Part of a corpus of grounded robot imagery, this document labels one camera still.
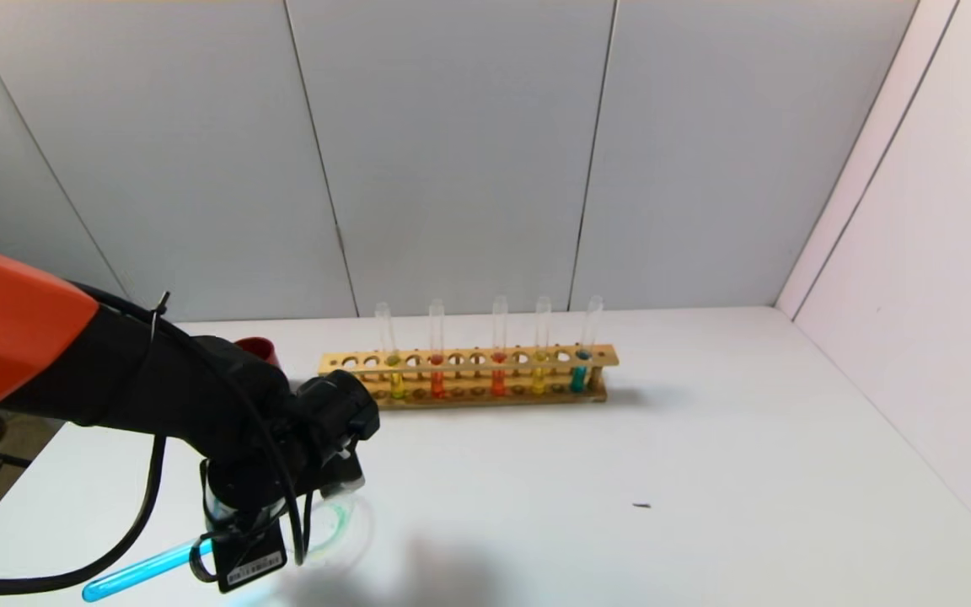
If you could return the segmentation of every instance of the blue test tube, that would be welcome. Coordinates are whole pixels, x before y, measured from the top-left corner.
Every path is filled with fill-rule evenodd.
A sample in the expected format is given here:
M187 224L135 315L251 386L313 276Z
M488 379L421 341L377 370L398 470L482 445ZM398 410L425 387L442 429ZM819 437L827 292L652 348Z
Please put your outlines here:
M589 361L593 357L594 341L598 338L598 322L602 319L602 296L590 298L587 304L587 318L582 322L582 339L579 339L579 349L575 355L579 360ZM587 387L587 368L571 370L571 392L583 392Z
M157 577L159 573L169 572L175 567L185 565L190 560L190 549L193 548L194 541L196 540L190 540L183 545L177 545L173 549L146 558L145 561L134 562L118 572L98 577L91 583L85 584L84 590L81 591L82 599L85 599L85 603L95 603L96 600L107 599L116 592L122 592L152 577ZM201 556L211 553L212 541L201 542L200 550Z

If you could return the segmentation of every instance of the glass test tube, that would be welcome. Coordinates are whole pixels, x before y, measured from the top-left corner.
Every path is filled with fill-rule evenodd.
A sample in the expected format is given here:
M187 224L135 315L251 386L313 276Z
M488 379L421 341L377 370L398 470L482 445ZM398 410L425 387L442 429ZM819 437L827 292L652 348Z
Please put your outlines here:
M381 330L381 353L384 354L384 364L390 368L400 365L400 349L396 348L396 331L392 327L392 311L384 301L377 304L377 326ZM390 385L392 385L393 399L404 399L407 397L407 389L404 388L403 373L389 373Z
M534 306L534 361L543 363L550 360L550 299L543 295ZM531 392L535 395L546 393L546 369L531 369Z
M432 300L429 304L429 364L442 365L444 363L444 303L440 299ZM444 373L431 373L429 389L434 399L444 397Z
M583 361L589 361L593 357L594 339L598 338L598 322L602 318L602 296L596 295L590 298L587 304L587 318L582 322L582 338L579 339L579 349L575 352L577 357ZM571 392L583 392L586 388L587 368L574 368L571 370Z
M502 363L508 355L504 352L508 331L508 298L497 295L493 299L493 362ZM504 369L493 372L493 395L504 396Z

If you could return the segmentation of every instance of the red liquid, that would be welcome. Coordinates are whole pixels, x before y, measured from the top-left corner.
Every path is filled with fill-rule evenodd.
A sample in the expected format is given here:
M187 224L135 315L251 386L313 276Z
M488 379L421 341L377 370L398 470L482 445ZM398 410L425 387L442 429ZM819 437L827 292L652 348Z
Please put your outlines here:
M434 354L429 357L429 364L431 365L439 365L443 364L443 362L443 355ZM431 376L429 376L429 391L432 392L432 397L434 397L434 399L443 399L444 373L431 373Z
M493 362L502 363L508 355L504 352L493 352ZM504 370L497 369L493 372L493 395L504 396Z

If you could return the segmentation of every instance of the test tube rack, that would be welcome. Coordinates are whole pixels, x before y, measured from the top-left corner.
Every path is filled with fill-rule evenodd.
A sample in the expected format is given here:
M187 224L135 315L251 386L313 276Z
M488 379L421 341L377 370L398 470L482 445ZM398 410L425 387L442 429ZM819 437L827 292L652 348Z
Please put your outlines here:
M535 348L505 348L504 362L496 362L492 348L459 348L443 350L443 364L429 364L430 352L413 350L400 353L400 364L385 365L380 351L329 352L320 359L319 375L343 369L358 377L382 410L435 410L497 405L532 405L549 403L604 403L608 393L602 368L620 364L616 350L597 343L590 358L577 357L579 345L551 346L547 360L535 360ZM536 395L532 372L542 368L545 392ZM575 368L588 368L585 388L571 391L571 373ZM494 395L491 389L494 370L505 372L505 393ZM389 391L389 374L404 375L405 397L394 399ZM431 373L444 373L444 397L432 396Z

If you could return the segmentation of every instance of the barcode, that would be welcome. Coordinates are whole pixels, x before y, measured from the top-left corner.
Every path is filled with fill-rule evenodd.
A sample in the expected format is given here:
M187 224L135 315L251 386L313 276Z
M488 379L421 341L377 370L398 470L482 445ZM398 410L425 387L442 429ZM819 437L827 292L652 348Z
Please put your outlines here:
M260 573L267 572L267 570L280 565L282 565L281 552L273 552L269 556L258 558L257 561L246 562L245 565L231 569L231 572L227 575L227 585L243 583L250 577L259 576Z

